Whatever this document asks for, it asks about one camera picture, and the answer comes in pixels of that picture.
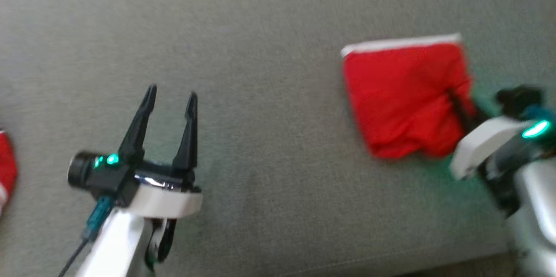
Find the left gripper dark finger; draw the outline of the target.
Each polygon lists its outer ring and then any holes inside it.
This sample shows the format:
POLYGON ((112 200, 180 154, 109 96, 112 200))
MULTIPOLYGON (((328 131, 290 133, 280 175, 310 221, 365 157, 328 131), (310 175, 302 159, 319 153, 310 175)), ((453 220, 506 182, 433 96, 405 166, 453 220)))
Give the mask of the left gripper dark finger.
POLYGON ((150 85, 127 129, 118 149, 122 162, 140 162, 144 158, 143 143, 146 136, 149 117, 153 112, 157 94, 157 85, 150 85))
POLYGON ((173 168, 178 171, 189 171, 197 166, 197 104, 197 94, 192 92, 184 115, 186 126, 172 162, 173 168))

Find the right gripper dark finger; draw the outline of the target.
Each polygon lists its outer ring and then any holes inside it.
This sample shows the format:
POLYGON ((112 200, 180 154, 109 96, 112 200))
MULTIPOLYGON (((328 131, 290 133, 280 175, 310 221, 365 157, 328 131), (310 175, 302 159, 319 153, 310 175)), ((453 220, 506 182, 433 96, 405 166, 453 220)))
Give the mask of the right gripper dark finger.
POLYGON ((475 99, 469 99, 470 104, 466 105, 454 89, 447 89, 447 96, 465 134, 471 133, 488 120, 488 113, 482 109, 475 99))

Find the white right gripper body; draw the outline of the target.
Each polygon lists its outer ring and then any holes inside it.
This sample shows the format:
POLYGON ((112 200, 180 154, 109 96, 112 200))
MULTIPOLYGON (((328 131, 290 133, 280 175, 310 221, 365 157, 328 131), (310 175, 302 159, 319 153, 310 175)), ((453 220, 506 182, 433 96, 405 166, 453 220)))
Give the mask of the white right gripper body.
POLYGON ((500 116, 489 119, 466 135, 453 153, 450 172, 456 180, 474 176, 479 165, 514 136, 536 125, 536 121, 516 121, 500 116))

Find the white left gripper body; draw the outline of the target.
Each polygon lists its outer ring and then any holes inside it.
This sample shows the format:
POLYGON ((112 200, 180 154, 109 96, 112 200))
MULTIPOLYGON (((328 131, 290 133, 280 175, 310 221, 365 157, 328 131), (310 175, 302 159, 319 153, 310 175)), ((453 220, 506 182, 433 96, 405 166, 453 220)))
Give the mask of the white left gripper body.
POLYGON ((139 188, 128 212, 143 218, 184 218, 201 210, 203 194, 187 189, 182 179, 161 172, 138 169, 139 188))

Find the red shorts with white trim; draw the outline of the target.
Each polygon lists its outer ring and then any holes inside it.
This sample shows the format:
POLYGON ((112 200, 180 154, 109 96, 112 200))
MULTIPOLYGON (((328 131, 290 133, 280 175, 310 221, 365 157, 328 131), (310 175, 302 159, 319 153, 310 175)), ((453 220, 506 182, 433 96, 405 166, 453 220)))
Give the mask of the red shorts with white trim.
POLYGON ((460 33, 359 42, 340 53, 354 119, 377 158, 450 155, 464 136, 451 94, 478 114, 460 33))

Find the red shirt with white sleeves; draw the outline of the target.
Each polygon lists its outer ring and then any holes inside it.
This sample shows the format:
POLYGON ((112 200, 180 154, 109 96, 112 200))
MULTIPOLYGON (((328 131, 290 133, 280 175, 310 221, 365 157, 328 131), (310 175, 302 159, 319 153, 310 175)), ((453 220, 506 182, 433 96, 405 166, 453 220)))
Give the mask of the red shirt with white sleeves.
POLYGON ((13 144, 8 133, 0 127, 0 216, 12 198, 18 176, 13 144))

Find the grey sofa seat cushion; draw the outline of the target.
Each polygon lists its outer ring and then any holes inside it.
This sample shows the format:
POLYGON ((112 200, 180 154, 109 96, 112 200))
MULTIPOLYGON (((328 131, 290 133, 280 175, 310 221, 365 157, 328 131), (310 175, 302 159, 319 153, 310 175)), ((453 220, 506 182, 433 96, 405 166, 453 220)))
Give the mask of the grey sofa seat cushion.
POLYGON ((158 85, 146 158, 170 163, 199 96, 201 211, 160 277, 389 276, 507 250, 481 183, 445 160, 371 156, 342 47, 460 33, 473 94, 545 89, 556 108, 556 0, 0 0, 0 125, 19 178, 0 277, 56 277, 95 202, 80 150, 117 150, 158 85))

